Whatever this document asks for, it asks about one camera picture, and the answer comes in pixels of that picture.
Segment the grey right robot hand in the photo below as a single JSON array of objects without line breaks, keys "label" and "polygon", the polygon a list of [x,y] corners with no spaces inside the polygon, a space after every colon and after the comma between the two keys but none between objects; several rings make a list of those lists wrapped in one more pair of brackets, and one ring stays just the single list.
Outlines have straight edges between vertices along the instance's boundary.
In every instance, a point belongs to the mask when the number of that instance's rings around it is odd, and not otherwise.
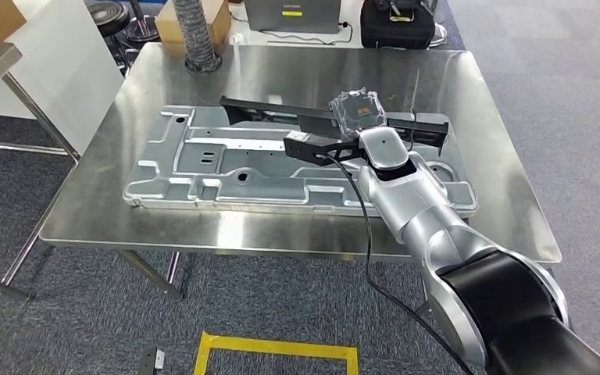
[{"label": "grey right robot hand", "polygon": [[353,141],[364,130],[387,125],[378,93],[366,87],[341,92],[329,102],[328,108],[342,141]]}]

